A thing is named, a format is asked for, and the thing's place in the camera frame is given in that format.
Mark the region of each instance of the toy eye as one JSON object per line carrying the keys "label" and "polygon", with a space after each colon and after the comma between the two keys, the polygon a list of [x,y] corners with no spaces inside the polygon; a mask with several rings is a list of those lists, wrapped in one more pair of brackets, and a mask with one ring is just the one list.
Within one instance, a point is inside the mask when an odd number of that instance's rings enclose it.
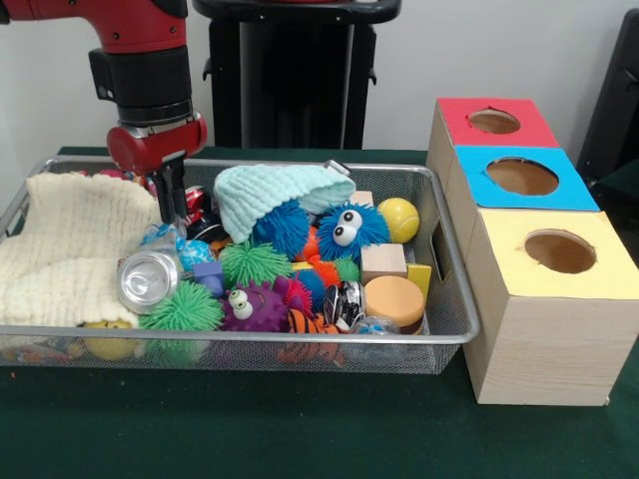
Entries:
{"label": "toy eye", "polygon": [[247,299],[249,299],[249,297],[241,289],[236,289],[229,294],[229,304],[233,307],[233,309],[235,309],[239,303],[245,302]]}
{"label": "toy eye", "polygon": [[344,225],[353,227],[356,230],[361,228],[361,224],[363,223],[361,219],[361,215],[355,210],[346,210],[341,215],[339,215],[339,220],[337,221],[337,225],[339,227],[343,227]]}
{"label": "toy eye", "polygon": [[357,228],[353,228],[349,225],[337,227],[332,231],[332,240],[340,246],[348,246],[357,236]]}
{"label": "toy eye", "polygon": [[251,317],[251,315],[253,314],[253,307],[251,306],[251,304],[249,302],[238,302],[234,307],[233,307],[233,316],[235,316],[237,319],[249,319]]}

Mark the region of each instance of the purple spiky ball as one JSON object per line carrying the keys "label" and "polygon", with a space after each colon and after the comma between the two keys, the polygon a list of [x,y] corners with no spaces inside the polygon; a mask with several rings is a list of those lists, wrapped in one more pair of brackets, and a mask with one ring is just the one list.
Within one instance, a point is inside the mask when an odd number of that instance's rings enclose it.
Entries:
{"label": "purple spiky ball", "polygon": [[289,309],[280,294],[282,287],[278,278],[274,288],[267,281],[261,286],[250,281],[249,286],[238,284],[227,291],[228,299],[222,300],[225,318],[221,330],[287,332]]}

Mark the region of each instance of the mint green knitted hat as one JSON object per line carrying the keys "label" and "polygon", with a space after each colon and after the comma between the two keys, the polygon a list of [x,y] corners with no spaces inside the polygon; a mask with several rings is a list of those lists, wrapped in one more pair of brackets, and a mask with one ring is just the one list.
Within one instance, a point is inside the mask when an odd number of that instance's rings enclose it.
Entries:
{"label": "mint green knitted hat", "polygon": [[224,229],[235,243],[249,238],[256,222],[290,200],[313,215],[346,202],[355,191],[348,177],[315,165],[233,167],[216,178],[214,194]]}

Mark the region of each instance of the yellow tennis ball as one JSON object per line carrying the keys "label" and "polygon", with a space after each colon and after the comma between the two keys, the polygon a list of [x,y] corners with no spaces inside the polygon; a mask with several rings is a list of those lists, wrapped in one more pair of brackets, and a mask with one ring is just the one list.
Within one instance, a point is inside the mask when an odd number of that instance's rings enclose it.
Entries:
{"label": "yellow tennis ball", "polygon": [[417,208],[403,198],[389,198],[379,204],[377,210],[386,220],[391,242],[408,242],[419,230]]}

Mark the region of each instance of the blue fuzzy ball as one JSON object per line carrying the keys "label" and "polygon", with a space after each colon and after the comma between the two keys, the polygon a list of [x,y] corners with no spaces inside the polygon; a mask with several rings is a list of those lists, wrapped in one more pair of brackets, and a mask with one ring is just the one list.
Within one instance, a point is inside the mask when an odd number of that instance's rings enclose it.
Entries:
{"label": "blue fuzzy ball", "polygon": [[390,242],[390,230],[377,208],[348,202],[333,208],[321,220],[318,238],[319,254],[324,261],[350,256],[359,264],[360,250]]}
{"label": "blue fuzzy ball", "polygon": [[302,269],[296,273],[296,278],[311,292],[313,312],[323,312],[323,298],[326,296],[326,286],[319,274],[312,269]]}
{"label": "blue fuzzy ball", "polygon": [[286,202],[260,218],[253,228],[256,244],[270,242],[277,252],[294,259],[309,240],[309,217],[297,200]]}

